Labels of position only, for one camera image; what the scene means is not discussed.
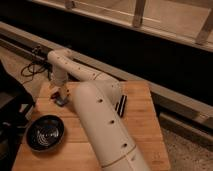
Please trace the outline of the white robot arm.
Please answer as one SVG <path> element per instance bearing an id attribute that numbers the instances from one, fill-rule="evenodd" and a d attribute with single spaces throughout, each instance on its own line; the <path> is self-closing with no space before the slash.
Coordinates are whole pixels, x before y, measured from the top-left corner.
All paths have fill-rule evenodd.
<path id="1" fill-rule="evenodd" d="M 67 75 L 80 80 L 72 102 L 102 171 L 151 171 L 141 150 L 117 114 L 122 99 L 120 82 L 103 71 L 77 63 L 70 49 L 52 50 L 53 85 L 69 98 Z"/>

